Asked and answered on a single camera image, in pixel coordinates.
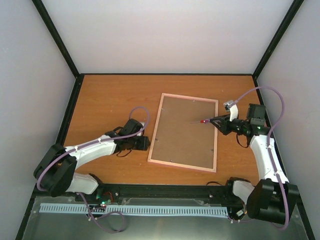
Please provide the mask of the red blue screwdriver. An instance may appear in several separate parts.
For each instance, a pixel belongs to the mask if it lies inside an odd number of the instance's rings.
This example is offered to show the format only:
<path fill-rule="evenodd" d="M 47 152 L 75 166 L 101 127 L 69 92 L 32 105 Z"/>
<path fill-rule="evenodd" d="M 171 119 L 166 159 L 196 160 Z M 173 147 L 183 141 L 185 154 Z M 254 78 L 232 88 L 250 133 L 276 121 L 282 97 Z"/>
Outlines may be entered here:
<path fill-rule="evenodd" d="M 213 118 L 211 117 L 211 118 L 206 118 L 206 119 L 202 119 L 202 120 L 197 120 L 197 121 L 191 122 L 190 124 L 198 124 L 198 123 L 206 124 L 206 123 L 210 123 L 212 119 Z"/>

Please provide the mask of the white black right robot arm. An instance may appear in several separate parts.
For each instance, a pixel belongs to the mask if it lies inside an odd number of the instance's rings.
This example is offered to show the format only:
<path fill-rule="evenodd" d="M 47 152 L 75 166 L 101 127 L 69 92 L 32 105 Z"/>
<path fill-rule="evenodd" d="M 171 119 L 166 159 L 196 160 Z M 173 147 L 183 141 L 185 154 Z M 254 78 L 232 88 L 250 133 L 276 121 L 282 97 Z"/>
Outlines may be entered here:
<path fill-rule="evenodd" d="M 246 118 L 239 119 L 238 107 L 232 100 L 223 105 L 227 114 L 213 117 L 209 123 L 225 136 L 235 133 L 246 137 L 259 176 L 257 185 L 231 178 L 227 182 L 231 194 L 242 200 L 249 218 L 287 226 L 300 193 L 282 170 L 271 128 L 266 126 L 265 106 L 251 103 Z"/>

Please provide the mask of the pink wooden photo frame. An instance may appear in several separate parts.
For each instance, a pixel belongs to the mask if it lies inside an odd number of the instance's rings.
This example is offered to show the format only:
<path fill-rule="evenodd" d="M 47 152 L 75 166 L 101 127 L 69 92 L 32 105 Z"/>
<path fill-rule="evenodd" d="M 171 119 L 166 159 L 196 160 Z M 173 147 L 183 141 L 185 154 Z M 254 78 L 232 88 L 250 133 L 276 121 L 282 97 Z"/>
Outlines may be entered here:
<path fill-rule="evenodd" d="M 191 122 L 218 115 L 216 99 L 162 93 L 147 161 L 215 173 L 218 131 Z"/>

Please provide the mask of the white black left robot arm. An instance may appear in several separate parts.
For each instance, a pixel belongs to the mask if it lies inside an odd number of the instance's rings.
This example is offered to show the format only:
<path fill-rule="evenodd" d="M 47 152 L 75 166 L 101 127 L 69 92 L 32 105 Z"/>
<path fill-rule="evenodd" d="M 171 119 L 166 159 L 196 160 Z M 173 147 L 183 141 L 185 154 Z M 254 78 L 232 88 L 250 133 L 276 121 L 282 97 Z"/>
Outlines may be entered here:
<path fill-rule="evenodd" d="M 146 151 L 150 140 L 144 135 L 146 123 L 130 118 L 123 127 L 117 127 L 86 143 L 63 147 L 52 145 L 34 170 L 38 190 L 52 197 L 64 193 L 83 193 L 92 201 L 103 198 L 101 180 L 93 173 L 80 174 L 76 170 L 98 158 L 116 155 L 123 151 Z"/>

